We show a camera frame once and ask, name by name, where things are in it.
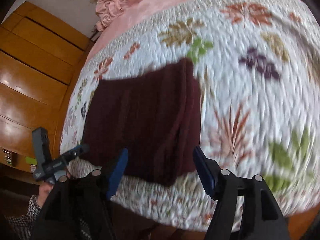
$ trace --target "dark red towel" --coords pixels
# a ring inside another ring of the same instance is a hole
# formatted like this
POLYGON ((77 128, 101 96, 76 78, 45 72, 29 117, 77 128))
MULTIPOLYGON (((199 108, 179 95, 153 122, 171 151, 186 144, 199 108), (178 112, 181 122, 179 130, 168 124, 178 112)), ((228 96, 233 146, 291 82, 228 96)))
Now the dark red towel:
POLYGON ((104 165, 127 148, 126 175, 171 185, 194 171, 200 141, 200 89, 193 64, 176 64, 124 80, 100 80, 86 117, 82 156, 104 165))

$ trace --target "quilt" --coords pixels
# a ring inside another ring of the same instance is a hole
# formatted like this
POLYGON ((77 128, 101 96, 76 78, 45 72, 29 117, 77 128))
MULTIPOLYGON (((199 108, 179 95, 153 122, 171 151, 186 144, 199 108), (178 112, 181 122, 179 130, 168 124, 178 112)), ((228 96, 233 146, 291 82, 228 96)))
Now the quilt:
MULTIPOLYGON (((190 0, 158 12, 83 67, 60 152, 81 143, 99 80, 137 77, 189 57, 201 88, 207 158, 237 176, 261 174, 284 215, 307 210, 320 201, 319 46, 319 25, 300 0, 190 0)), ((75 177, 95 168, 79 159, 69 165, 75 177)), ((171 187, 123 176, 112 201, 195 231, 207 230, 216 206, 196 172, 171 187)), ((233 230, 242 204, 239 197, 233 230)))

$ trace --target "screw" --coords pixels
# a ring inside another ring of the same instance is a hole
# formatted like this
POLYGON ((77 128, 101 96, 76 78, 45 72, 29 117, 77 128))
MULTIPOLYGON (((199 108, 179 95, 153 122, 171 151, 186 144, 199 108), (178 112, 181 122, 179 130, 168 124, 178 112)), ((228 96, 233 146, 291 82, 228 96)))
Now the screw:
POLYGON ((262 176, 261 176, 261 175, 255 175, 254 178, 255 178, 257 181, 262 181, 262 176))
POLYGON ((59 181, 60 181, 60 182, 66 182, 67 179, 68 179, 68 177, 64 175, 64 176, 61 176, 61 177, 59 178, 59 181))
POLYGON ((101 174, 100 170, 94 170, 91 172, 92 176, 99 176, 101 174))
POLYGON ((230 171, 227 170, 227 169, 222 169, 222 170, 221 170, 221 174, 222 174, 222 175, 225 175, 225 176, 228 176, 228 175, 230 174, 230 171))

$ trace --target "checkered sleeve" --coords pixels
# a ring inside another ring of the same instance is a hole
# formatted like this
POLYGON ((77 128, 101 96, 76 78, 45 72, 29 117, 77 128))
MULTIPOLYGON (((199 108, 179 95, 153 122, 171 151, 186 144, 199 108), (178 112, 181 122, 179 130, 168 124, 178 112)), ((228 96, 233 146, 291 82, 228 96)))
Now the checkered sleeve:
MULTIPOLYGON (((20 240, 29 240, 31 235, 31 229, 33 227, 36 218, 38 217, 41 208, 37 203, 38 196, 33 195, 29 201, 29 207, 27 214, 21 217, 7 217, 10 226, 13 231, 18 235, 20 240)), ((90 230, 87 223, 84 220, 79 219, 81 229, 81 239, 91 240, 90 230)))
POLYGON ((41 208, 37 204, 38 196, 33 195, 30 198, 28 211, 25 216, 7 217, 12 230, 18 235, 21 240, 29 240, 31 228, 40 213, 41 208))

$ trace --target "white wall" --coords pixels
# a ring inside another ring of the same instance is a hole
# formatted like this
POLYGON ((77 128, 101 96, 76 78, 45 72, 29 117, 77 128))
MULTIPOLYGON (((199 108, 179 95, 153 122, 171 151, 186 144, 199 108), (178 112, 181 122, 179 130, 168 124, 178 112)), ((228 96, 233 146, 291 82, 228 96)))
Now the white wall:
MULTIPOLYGON (((25 0, 17 0, 11 8, 14 11, 25 0)), ((95 0, 27 0, 55 15, 87 37, 98 21, 95 15, 95 0)))

